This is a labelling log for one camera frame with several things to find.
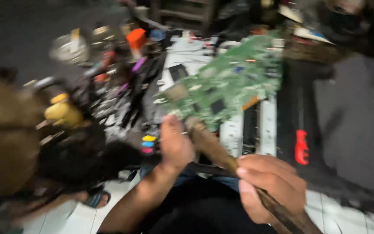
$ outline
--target green circuit board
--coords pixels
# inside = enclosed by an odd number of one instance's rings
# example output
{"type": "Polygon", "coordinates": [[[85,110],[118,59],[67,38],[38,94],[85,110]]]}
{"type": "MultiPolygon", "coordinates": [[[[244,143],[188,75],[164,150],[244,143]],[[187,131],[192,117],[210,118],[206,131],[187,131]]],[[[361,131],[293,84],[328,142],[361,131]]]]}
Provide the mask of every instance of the green circuit board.
{"type": "Polygon", "coordinates": [[[240,114],[252,98],[263,100],[275,94],[282,81],[283,40],[274,32],[241,42],[203,66],[198,74],[181,78],[158,93],[155,103],[181,119],[199,117],[210,130],[216,130],[219,123],[240,114]]]}

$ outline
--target screwdriver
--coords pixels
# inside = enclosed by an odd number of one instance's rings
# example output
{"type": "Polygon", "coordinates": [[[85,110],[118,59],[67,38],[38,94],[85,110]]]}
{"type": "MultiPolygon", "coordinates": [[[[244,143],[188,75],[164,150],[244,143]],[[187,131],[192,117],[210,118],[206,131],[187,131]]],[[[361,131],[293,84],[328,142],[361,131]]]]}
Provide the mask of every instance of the screwdriver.
{"type": "Polygon", "coordinates": [[[308,164],[308,146],[307,133],[304,131],[304,106],[303,106],[303,89],[298,87],[298,130],[297,141],[295,143],[295,160],[301,165],[308,164]]]}

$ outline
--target blue object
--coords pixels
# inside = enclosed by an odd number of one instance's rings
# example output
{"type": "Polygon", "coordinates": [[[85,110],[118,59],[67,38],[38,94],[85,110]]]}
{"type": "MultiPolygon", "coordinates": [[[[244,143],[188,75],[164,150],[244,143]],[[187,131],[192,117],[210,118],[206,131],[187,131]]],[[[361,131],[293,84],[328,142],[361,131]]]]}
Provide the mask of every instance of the blue object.
{"type": "Polygon", "coordinates": [[[143,147],[153,147],[154,143],[152,141],[144,141],[142,142],[143,147]]]}
{"type": "Polygon", "coordinates": [[[239,72],[243,71],[243,69],[245,69],[245,68],[244,68],[244,67],[237,66],[236,69],[235,69],[235,72],[236,72],[236,73],[239,73],[239,72]]]}
{"type": "Polygon", "coordinates": [[[150,32],[150,39],[152,41],[158,42],[165,38],[166,33],[159,29],[154,29],[150,32]]]}

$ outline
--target black cloth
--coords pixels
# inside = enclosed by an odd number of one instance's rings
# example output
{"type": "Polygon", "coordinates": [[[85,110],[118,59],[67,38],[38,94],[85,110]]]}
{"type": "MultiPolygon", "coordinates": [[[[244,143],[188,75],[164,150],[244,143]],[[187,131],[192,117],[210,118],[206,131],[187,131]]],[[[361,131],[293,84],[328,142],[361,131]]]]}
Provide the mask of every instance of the black cloth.
{"type": "Polygon", "coordinates": [[[136,233],[143,234],[276,234],[268,224],[255,224],[239,193],[219,182],[197,178],[170,190],[136,233]]]}

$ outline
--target black chip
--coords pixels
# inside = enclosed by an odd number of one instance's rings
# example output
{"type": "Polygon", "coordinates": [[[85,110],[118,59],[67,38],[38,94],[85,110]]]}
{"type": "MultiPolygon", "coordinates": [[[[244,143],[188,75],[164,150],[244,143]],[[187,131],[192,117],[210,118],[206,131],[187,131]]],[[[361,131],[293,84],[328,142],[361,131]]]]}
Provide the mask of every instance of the black chip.
{"type": "Polygon", "coordinates": [[[210,94],[210,93],[213,93],[214,91],[216,91],[216,88],[211,87],[209,90],[206,91],[206,93],[210,94]]]}
{"type": "Polygon", "coordinates": [[[211,111],[213,112],[213,114],[217,114],[219,112],[221,112],[222,110],[224,110],[226,108],[226,106],[224,105],[224,102],[223,102],[223,99],[218,99],[217,101],[215,101],[214,103],[212,103],[210,105],[210,108],[211,108],[211,111]]]}
{"type": "Polygon", "coordinates": [[[201,110],[200,106],[197,103],[193,104],[193,109],[195,110],[195,112],[199,112],[201,110]]]}

